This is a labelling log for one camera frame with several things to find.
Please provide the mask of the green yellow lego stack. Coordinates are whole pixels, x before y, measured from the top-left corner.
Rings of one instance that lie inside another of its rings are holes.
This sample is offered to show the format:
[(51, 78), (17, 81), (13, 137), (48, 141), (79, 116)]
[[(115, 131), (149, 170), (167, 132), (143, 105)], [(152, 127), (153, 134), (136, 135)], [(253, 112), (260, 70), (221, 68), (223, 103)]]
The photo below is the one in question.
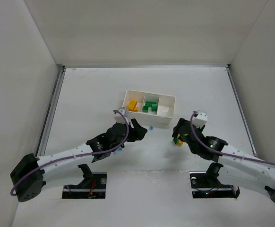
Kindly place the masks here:
[(181, 141), (179, 134), (175, 138), (173, 138), (173, 142), (176, 146), (179, 146), (179, 147), (183, 145), (183, 141)]

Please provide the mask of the yellow curved lego brick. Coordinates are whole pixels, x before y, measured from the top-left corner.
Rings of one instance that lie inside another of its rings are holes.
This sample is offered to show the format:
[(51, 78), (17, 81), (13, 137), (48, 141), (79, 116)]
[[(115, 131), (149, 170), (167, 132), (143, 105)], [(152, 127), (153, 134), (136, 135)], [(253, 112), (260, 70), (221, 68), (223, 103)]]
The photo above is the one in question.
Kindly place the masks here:
[(137, 103), (137, 100), (130, 100), (129, 104), (127, 105), (128, 110), (131, 111), (131, 109), (137, 106)]

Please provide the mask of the small green lego brick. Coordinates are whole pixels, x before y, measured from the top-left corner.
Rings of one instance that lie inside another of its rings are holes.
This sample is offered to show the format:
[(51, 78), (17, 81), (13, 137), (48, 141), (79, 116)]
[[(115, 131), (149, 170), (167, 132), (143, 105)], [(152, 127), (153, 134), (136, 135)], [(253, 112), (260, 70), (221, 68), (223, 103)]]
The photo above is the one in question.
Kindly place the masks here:
[(145, 105), (145, 106), (143, 106), (143, 108), (142, 108), (142, 112), (148, 113), (150, 108), (151, 108), (151, 107)]

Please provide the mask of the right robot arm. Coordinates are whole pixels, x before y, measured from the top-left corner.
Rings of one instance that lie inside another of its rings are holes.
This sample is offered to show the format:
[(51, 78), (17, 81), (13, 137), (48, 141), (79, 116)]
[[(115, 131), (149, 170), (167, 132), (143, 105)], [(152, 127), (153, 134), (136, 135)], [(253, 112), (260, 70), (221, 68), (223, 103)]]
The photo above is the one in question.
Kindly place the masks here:
[(248, 155), (218, 137), (204, 136), (206, 120), (198, 116), (180, 118), (172, 137), (186, 143), (191, 153), (211, 161), (208, 180), (258, 192), (275, 203), (275, 163)]

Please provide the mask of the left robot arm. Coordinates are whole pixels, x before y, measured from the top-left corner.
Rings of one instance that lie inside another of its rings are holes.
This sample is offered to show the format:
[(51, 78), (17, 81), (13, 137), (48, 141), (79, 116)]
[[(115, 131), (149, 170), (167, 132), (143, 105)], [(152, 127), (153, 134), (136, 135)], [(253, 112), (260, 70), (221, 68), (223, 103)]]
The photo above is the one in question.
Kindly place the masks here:
[(87, 184), (93, 178), (90, 163), (109, 157), (126, 142), (141, 141), (146, 134), (147, 129), (131, 119), (115, 123), (106, 132), (63, 152), (38, 157), (26, 154), (10, 173), (13, 183), (10, 195), (26, 202), (52, 187)]

